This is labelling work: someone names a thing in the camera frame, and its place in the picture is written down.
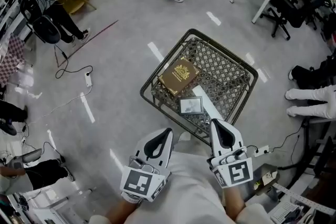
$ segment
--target red and white checkered fabric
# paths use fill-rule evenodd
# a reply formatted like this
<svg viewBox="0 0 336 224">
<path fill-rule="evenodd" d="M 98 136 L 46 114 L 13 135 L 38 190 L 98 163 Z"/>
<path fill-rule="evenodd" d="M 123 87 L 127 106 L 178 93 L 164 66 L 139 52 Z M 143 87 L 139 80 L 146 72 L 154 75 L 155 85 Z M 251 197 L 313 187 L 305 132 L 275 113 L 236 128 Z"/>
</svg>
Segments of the red and white checkered fabric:
<svg viewBox="0 0 336 224">
<path fill-rule="evenodd" d="M 8 41 L 8 50 L 0 63 L 0 83 L 6 85 L 10 76 L 17 71 L 17 66 L 24 63 L 23 47 L 25 43 L 13 34 Z"/>
</svg>

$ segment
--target black backpack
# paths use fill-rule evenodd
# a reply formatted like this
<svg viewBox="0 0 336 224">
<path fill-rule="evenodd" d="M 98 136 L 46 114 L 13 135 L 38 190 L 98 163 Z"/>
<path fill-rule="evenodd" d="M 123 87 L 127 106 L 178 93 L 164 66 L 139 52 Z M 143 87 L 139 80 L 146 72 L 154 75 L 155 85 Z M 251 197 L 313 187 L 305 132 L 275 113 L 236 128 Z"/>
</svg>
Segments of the black backpack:
<svg viewBox="0 0 336 224">
<path fill-rule="evenodd" d="M 43 15 L 44 10 L 42 10 L 41 7 L 39 6 L 39 0 L 19 0 L 19 1 L 20 1 L 20 11 L 28 23 L 32 24 L 34 21 L 36 21 L 39 17 Z"/>
</svg>

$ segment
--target brown book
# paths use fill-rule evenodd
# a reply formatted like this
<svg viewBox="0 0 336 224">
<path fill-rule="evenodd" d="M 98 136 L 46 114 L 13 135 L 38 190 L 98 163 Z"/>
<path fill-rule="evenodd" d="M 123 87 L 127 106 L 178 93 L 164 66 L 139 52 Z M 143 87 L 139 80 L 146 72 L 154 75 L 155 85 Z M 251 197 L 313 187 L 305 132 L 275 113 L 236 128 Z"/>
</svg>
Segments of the brown book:
<svg viewBox="0 0 336 224">
<path fill-rule="evenodd" d="M 159 77 L 159 80 L 172 95 L 176 96 L 199 74 L 199 72 L 200 71 L 191 62 L 182 57 L 169 66 Z"/>
</svg>

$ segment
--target concrete floor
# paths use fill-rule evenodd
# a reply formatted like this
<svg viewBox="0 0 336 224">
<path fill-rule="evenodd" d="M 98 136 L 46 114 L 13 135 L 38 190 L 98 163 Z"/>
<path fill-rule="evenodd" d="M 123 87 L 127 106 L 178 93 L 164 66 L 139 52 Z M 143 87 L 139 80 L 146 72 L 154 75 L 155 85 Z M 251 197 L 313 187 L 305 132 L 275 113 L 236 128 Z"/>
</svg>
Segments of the concrete floor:
<svg viewBox="0 0 336 224">
<path fill-rule="evenodd" d="M 8 87 L 6 101 L 22 108 L 27 104 L 28 122 L 38 120 L 29 126 L 27 143 L 34 147 L 41 147 L 44 141 L 54 143 L 67 158 L 76 178 L 75 183 L 62 179 L 44 190 L 32 200 L 36 206 L 45 206 L 76 189 L 95 188 L 88 212 L 104 213 L 119 199 L 119 167 L 128 163 L 138 140 L 162 127 L 172 127 L 176 137 L 182 132 L 139 95 L 140 88 L 159 64 L 148 43 L 155 43 L 165 56 L 188 29 L 196 28 L 249 62 L 258 70 L 259 79 L 235 126 L 245 145 L 272 147 L 281 145 L 288 134 L 297 131 L 302 120 L 286 114 L 286 108 L 293 103 L 284 99 L 284 93 L 295 87 L 287 78 L 288 71 L 295 65 L 317 67 L 330 54 L 319 30 L 313 31 L 305 24 L 298 29 L 288 25 L 290 41 L 284 39 L 281 30 L 272 38 L 273 23 L 265 18 L 252 24 L 263 0 L 235 0 L 234 4 L 229 0 L 185 0 L 181 4 L 171 0 L 90 1 L 98 8 L 96 11 L 85 7 L 74 16 L 82 29 L 91 27 L 95 35 L 119 20 L 72 56 L 68 67 L 76 70 L 94 66 L 93 88 L 86 100 L 95 122 L 91 122 L 81 99 L 38 120 L 88 91 L 84 71 L 55 79 L 57 65 L 52 45 L 36 41 L 28 55 L 34 62 L 33 68 L 25 75 L 19 74 L 25 88 Z M 217 26 L 207 12 L 212 12 L 221 25 Z M 289 138 L 281 150 L 254 158 L 254 168 L 263 163 L 290 164 L 296 138 Z M 20 154 L 19 140 L 19 135 L 2 135 L 0 150 Z M 294 161 L 300 157 L 302 148 L 301 136 Z M 30 150 L 28 146 L 23 148 L 23 152 Z M 41 160 L 55 157 L 57 153 L 46 145 Z M 293 172 L 281 173 L 280 183 L 288 184 Z"/>
</svg>

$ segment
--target white pants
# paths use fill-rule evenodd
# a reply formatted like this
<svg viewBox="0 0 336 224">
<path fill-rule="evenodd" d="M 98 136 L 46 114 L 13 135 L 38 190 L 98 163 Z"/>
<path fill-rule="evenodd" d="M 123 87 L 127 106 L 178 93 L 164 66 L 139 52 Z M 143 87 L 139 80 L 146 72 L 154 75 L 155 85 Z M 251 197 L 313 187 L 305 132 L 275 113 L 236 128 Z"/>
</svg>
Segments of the white pants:
<svg viewBox="0 0 336 224">
<path fill-rule="evenodd" d="M 290 89 L 286 93 L 289 100 L 318 100 L 328 102 L 311 106 L 292 106 L 287 111 L 293 115 L 318 116 L 327 119 L 336 118 L 336 85 L 330 85 L 316 90 Z"/>
</svg>

